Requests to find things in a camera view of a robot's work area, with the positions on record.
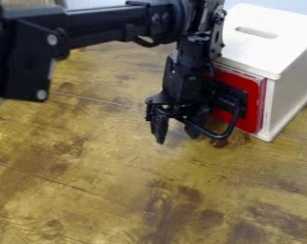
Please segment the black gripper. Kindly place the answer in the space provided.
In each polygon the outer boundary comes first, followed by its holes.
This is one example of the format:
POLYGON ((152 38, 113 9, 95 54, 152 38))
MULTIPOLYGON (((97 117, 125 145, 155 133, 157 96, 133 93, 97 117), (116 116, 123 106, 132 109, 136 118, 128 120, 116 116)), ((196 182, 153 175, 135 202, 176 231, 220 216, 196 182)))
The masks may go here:
POLYGON ((209 135, 205 125, 211 112, 213 81, 205 78, 205 72, 205 69, 187 66, 176 54, 168 55, 161 91, 145 101, 145 119, 151 122, 152 134, 160 145, 165 142, 169 118, 187 118, 184 130, 192 139, 209 135))

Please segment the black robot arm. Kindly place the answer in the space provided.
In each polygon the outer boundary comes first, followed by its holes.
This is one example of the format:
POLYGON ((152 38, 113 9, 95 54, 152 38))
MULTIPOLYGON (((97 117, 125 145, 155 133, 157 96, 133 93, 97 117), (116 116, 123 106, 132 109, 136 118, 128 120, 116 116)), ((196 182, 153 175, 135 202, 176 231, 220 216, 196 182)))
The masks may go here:
POLYGON ((167 58, 163 91, 147 100, 147 120, 159 143, 175 118, 191 137, 224 139, 231 131, 203 128, 213 91, 207 72, 221 56, 224 0, 127 0, 120 7, 69 10, 64 0, 6 10, 0 0, 0 97, 43 102, 53 64, 75 49, 120 41, 145 48, 176 43, 167 58))

